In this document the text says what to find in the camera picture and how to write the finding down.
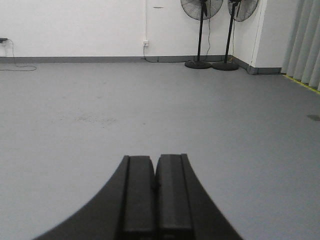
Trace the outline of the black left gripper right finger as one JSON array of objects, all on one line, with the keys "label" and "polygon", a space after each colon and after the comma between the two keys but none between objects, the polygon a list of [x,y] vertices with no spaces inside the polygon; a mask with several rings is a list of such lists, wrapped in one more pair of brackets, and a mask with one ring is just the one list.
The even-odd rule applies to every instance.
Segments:
[{"label": "black left gripper right finger", "polygon": [[157,239],[242,239],[202,186],[187,154],[162,154],[155,179]]}]

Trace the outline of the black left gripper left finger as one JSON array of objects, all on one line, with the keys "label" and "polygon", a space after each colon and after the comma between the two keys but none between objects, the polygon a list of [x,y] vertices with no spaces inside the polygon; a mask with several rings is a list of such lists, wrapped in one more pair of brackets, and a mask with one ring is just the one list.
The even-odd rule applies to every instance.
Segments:
[{"label": "black left gripper left finger", "polygon": [[153,240],[154,168],[149,156],[124,156],[102,189],[39,240]]}]

